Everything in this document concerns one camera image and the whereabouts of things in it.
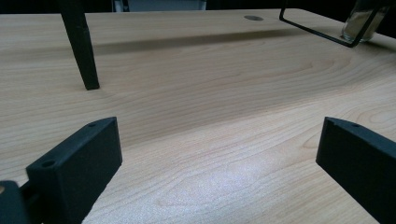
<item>black metal frame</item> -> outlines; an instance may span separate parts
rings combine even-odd
[[[331,40],[331,41],[333,41],[335,43],[338,43],[340,45],[344,45],[346,47],[353,48],[353,47],[356,47],[361,42],[361,38],[364,36],[364,33],[366,32],[367,28],[370,26],[370,24],[373,21],[376,13],[379,11],[379,9],[383,6],[383,4],[386,1],[387,0],[378,1],[377,6],[375,6],[375,8],[374,8],[373,12],[371,13],[370,17],[367,19],[366,23],[364,23],[364,25],[361,27],[361,30],[359,31],[358,35],[356,36],[356,38],[352,42],[341,40],[341,39],[338,39],[338,38],[330,36],[330,35],[325,35],[322,32],[313,30],[311,28],[308,28],[308,27],[303,26],[301,24],[295,23],[293,21],[286,20],[284,18],[284,14],[285,14],[286,8],[288,7],[289,0],[284,0],[283,1],[283,6],[282,6],[280,14],[279,14],[279,19],[281,21],[283,21],[283,22],[286,22],[286,23],[290,24],[290,25],[293,25],[293,26],[298,27],[298,28],[300,28],[302,30],[305,30],[305,31],[307,31],[307,32],[309,32],[311,34],[318,35],[318,36],[321,36],[323,38],[329,39],[329,40]]]
[[[80,0],[57,0],[85,88],[100,88],[90,30]]]
[[[317,163],[380,223],[396,223],[396,143],[363,126],[326,118]]]
[[[87,124],[26,167],[22,187],[0,181],[0,223],[81,223],[121,163],[117,119]]]

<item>clear glass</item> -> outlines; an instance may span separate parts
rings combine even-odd
[[[342,31],[344,39],[348,41],[353,41],[356,38],[364,23],[366,23],[366,21],[372,14],[376,4],[377,0],[358,0],[356,2]],[[370,23],[369,27],[361,38],[361,42],[365,42],[373,38],[376,29],[378,28],[381,21],[384,19],[388,10],[389,7],[381,7],[379,9],[373,21]]]

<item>light wood tabletop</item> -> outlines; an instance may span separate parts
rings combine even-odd
[[[396,140],[396,41],[348,49],[278,14],[88,14],[95,91],[60,15],[0,15],[0,179],[115,116],[123,164],[85,223],[375,223],[315,158],[326,116]]]

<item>screw hole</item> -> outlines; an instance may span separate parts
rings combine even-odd
[[[44,168],[48,168],[48,167],[52,166],[53,164],[55,164],[55,161],[44,161],[43,164],[41,164],[41,166]]]
[[[245,16],[244,18],[247,20],[250,20],[250,21],[263,21],[264,20],[263,18],[258,17],[258,16]]]

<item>dark background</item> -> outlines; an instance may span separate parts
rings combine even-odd
[[[81,0],[86,12],[111,12],[111,0]],[[207,0],[207,10],[281,8],[282,0]],[[293,0],[290,7],[299,7],[346,21],[356,0]],[[0,0],[0,14],[59,13],[56,0]],[[382,35],[396,38],[396,7],[393,7],[378,28]]]

